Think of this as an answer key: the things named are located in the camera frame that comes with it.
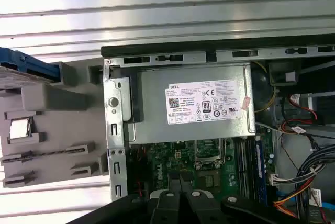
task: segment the blue ram module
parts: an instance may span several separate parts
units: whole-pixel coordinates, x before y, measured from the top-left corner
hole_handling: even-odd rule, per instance
[[[265,178],[265,168],[264,168],[264,157],[263,157],[263,147],[262,141],[255,141],[255,187],[258,193],[258,201],[259,203],[267,206],[267,196],[266,196],[266,178]]]

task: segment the metal bracket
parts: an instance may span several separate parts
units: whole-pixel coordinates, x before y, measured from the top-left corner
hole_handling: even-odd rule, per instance
[[[124,121],[131,118],[129,78],[110,78],[110,60],[104,65],[104,103],[111,200],[128,195]]]

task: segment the green circuit board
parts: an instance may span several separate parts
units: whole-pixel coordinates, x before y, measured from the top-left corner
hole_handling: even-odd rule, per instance
[[[262,141],[264,165],[266,165],[265,169],[269,172],[275,173],[272,133],[266,128],[260,128],[258,132]]]
[[[192,172],[194,188],[218,200],[238,192],[234,155],[231,139],[156,143],[147,151],[155,190],[168,187],[169,171],[185,170]]]

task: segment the white connector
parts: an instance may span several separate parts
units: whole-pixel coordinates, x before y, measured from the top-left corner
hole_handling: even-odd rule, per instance
[[[269,184],[272,185],[272,186],[277,186],[277,185],[279,185],[278,182],[275,182],[275,181],[274,181],[275,177],[278,178],[278,174],[276,174],[276,173],[269,173],[269,174],[267,175],[267,179],[268,179],[268,181],[269,181]]]

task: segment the red sticker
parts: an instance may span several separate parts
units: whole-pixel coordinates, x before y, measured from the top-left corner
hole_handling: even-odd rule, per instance
[[[249,104],[250,104],[250,100],[251,100],[250,97],[244,97],[243,104],[242,104],[242,107],[241,107],[242,110],[247,110],[248,109]]]

